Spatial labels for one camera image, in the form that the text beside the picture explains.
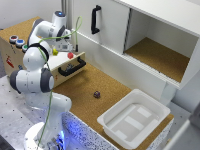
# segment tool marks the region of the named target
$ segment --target wooden shelf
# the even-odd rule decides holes
[[[144,38],[125,53],[178,82],[181,82],[190,60],[149,38]]]

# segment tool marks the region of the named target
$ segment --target green cable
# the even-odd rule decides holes
[[[81,18],[81,23],[80,23],[80,25],[79,25],[78,28],[77,28],[77,24],[78,24],[78,21],[79,21],[80,18]],[[75,30],[75,31],[73,31],[72,33],[70,33],[70,34],[68,34],[68,35],[66,35],[66,36],[62,36],[62,37],[49,37],[49,38],[44,38],[44,39],[40,40],[39,43],[41,43],[41,42],[44,41],[44,40],[48,40],[48,39],[65,38],[65,37],[68,37],[68,36],[70,36],[70,35],[76,33],[76,44],[77,44],[77,43],[78,43],[77,31],[79,30],[79,28],[81,27],[81,25],[82,25],[82,17],[79,16],[79,17],[77,18],[76,30]],[[39,47],[38,47],[38,49],[39,49],[40,53],[42,54],[42,57],[44,58],[44,60],[45,60],[45,62],[46,62],[46,64],[47,64],[47,67],[48,67],[48,69],[49,69],[49,71],[50,71],[50,67],[49,67],[49,64],[48,64],[48,62],[47,62],[47,59],[46,59],[44,53],[42,52],[42,50],[41,50]],[[42,130],[41,137],[40,137],[39,142],[38,142],[38,145],[37,145],[37,150],[38,150],[38,147],[39,147],[40,142],[41,142],[41,140],[42,140],[42,137],[43,137],[43,134],[44,134],[44,130],[45,130],[46,125],[47,125],[47,121],[48,121],[48,119],[49,119],[49,114],[50,114],[50,110],[51,110],[51,99],[52,99],[52,90],[50,91],[48,114],[47,114],[47,118],[46,118],[46,121],[45,121],[45,124],[44,124],[44,128],[43,128],[43,130]]]

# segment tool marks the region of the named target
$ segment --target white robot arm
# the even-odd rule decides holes
[[[25,95],[26,103],[37,109],[49,108],[49,99],[51,90],[54,86],[54,79],[51,72],[47,68],[43,68],[49,55],[52,54],[51,45],[55,45],[58,51],[72,51],[73,47],[69,43],[71,37],[48,39],[39,43],[41,38],[61,37],[71,32],[65,29],[66,16],[62,12],[56,11],[53,14],[52,23],[38,19],[33,24],[33,29],[28,39],[28,49],[24,55],[23,63],[27,70],[14,71],[10,76],[10,84],[19,93]],[[63,112],[67,112],[71,108],[70,98],[52,93],[49,118],[43,133],[44,126],[39,130],[37,136],[34,137],[35,145],[25,144],[25,150],[28,147],[37,147],[38,141],[43,133],[40,142],[40,150],[51,149],[49,143],[55,143],[55,139],[63,130],[62,117]],[[63,142],[59,149],[66,149]]]

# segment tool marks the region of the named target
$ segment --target cabinet door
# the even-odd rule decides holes
[[[92,10],[96,5],[101,10],[96,13],[96,27],[99,33],[92,34]],[[122,54],[129,18],[129,8],[112,0],[74,0],[73,1],[73,28],[76,19],[82,16],[83,24],[80,33],[117,53]]]

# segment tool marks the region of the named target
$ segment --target black drawer handle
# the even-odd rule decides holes
[[[92,25],[91,25],[92,34],[96,34],[100,31],[98,28],[96,28],[96,12],[98,10],[101,10],[101,7],[98,5],[96,5],[96,8],[92,10]]]
[[[84,67],[86,65],[86,62],[84,60],[82,60],[80,57],[77,58],[77,61],[80,63],[79,65],[75,66],[74,68],[71,68],[67,71],[63,71],[61,69],[61,67],[58,68],[58,72],[62,75],[62,76],[69,76],[70,74],[76,72],[77,70],[81,69],[82,67]]]

